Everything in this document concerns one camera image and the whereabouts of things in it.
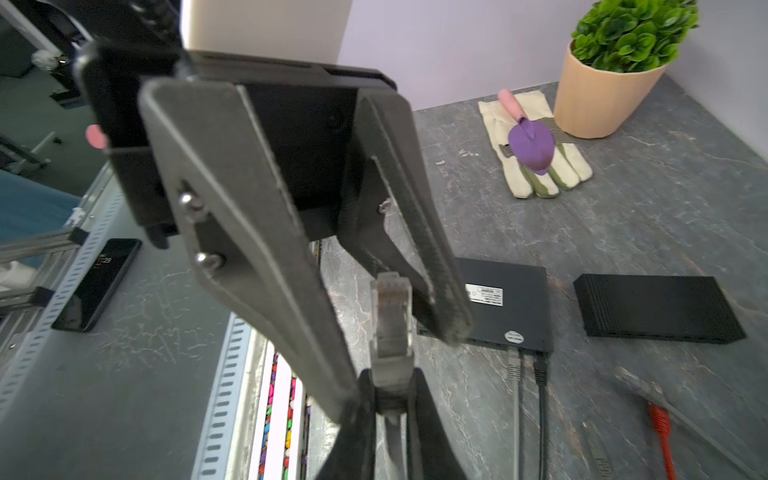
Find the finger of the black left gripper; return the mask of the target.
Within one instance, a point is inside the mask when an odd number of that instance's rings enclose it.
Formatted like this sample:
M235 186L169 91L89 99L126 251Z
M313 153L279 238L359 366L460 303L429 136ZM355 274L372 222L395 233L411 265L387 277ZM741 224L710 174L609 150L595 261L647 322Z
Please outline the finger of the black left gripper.
M379 211L385 200L399 210L421 271L387 234ZM459 344L468 337L468 296L432 199L410 104L394 90L357 94L337 238L372 276L395 272L410 280L413 314L436 338Z
M298 211L243 87L169 78L138 107L200 284L268 338L335 423L356 372Z

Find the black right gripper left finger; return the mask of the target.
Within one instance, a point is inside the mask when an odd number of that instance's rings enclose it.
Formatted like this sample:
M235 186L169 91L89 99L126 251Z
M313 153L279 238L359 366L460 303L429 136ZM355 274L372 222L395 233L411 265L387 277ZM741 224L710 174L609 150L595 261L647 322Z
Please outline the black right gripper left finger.
M332 450L316 479L369 480L375 478L376 390L371 371L365 369L357 380L361 403L338 432Z

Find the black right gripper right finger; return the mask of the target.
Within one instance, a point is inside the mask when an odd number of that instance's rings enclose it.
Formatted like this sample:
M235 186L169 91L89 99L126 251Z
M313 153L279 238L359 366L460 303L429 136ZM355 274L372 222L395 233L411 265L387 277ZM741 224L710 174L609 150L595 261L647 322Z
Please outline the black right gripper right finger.
M406 431L408 479L466 479L419 368L414 369L409 385Z

